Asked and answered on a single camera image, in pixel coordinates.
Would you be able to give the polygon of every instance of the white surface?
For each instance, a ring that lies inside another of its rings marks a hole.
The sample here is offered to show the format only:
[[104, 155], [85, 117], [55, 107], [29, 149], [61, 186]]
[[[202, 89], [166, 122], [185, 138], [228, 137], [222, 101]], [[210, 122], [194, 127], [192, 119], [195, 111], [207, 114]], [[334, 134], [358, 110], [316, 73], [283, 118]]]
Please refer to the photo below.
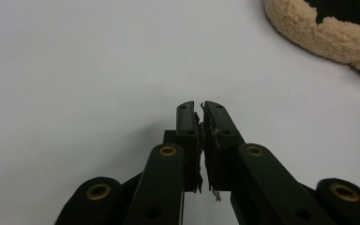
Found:
[[[279, 36], [263, 1], [0, 1], [0, 225], [53, 224], [84, 181], [139, 173], [189, 100], [300, 182], [360, 187], [360, 75]], [[237, 224], [203, 192], [184, 224]]]

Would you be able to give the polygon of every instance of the metal pivot hole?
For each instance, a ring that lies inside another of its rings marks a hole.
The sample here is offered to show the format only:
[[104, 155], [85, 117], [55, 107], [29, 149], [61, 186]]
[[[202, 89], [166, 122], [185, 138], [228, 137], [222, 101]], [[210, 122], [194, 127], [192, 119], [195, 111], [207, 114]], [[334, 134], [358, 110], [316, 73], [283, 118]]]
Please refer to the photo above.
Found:
[[111, 192], [111, 187], [105, 183], [99, 183], [86, 190], [86, 198], [92, 201], [104, 199]]
[[159, 153], [164, 157], [171, 157], [176, 155], [176, 149], [170, 146], [165, 146], [159, 149]]
[[338, 196], [340, 199], [345, 200], [347, 202], [358, 202], [359, 195], [353, 189], [342, 185], [340, 183], [333, 183], [330, 186], [330, 190], [333, 194]]
[[263, 154], [262, 149], [254, 147], [254, 146], [248, 146], [246, 149], [252, 156], [255, 156], [255, 157], [259, 157]]

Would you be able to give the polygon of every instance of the white table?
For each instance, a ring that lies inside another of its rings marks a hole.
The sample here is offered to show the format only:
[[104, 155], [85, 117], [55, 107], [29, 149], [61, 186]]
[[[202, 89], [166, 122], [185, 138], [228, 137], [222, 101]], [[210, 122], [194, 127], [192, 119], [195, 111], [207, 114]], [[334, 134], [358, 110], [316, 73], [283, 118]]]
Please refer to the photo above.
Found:
[[[301, 183], [360, 187], [360, 74], [281, 37], [263, 1], [0, 1], [0, 225], [53, 224], [84, 181], [141, 172], [189, 100]], [[237, 224], [221, 196], [204, 177], [184, 224]]]

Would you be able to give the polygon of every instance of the fluffy beige fabric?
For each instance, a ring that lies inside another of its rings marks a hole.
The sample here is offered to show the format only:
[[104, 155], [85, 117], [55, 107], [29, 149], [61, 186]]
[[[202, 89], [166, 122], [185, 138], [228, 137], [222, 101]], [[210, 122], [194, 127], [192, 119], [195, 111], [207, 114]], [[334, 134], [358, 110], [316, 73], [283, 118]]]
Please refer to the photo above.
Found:
[[286, 38], [323, 57], [360, 70], [360, 25], [324, 18], [304, 0], [264, 0], [271, 23]]

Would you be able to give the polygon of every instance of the black plastic part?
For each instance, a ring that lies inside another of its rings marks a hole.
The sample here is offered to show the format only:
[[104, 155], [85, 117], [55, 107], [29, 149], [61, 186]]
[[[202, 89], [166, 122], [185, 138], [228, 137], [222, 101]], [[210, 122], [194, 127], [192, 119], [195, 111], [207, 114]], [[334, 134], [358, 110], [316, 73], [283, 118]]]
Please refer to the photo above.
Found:
[[156, 146], [151, 151], [124, 224], [182, 224], [183, 170], [181, 146], [168, 143]]
[[360, 225], [360, 187], [340, 179], [322, 180], [317, 201], [338, 224]]
[[230, 191], [233, 186], [233, 158], [236, 148], [244, 140], [222, 105], [206, 101], [203, 112], [203, 151], [209, 187]]
[[317, 9], [316, 23], [325, 17], [335, 17], [342, 22], [360, 24], [360, 0], [305, 0]]
[[194, 102], [177, 107], [176, 130], [165, 130], [163, 142], [180, 145], [185, 151], [185, 191], [201, 192], [201, 132], [199, 117], [194, 112]]
[[[99, 184], [108, 185], [109, 188], [102, 186], [90, 191], [89, 188]], [[101, 195], [104, 191], [109, 193], [104, 198], [91, 200], [87, 197], [88, 190], [95, 196], [104, 196]], [[66, 203], [55, 225], [105, 225], [115, 222], [120, 195], [121, 186], [111, 178], [97, 177], [88, 180], [78, 187]]]
[[[260, 212], [259, 224], [335, 224], [268, 149], [258, 144], [242, 144], [237, 154], [239, 178]], [[242, 196], [239, 189], [234, 194]], [[248, 220], [243, 215], [253, 204], [248, 205], [234, 206], [234, 210], [241, 210], [235, 212], [239, 221]]]

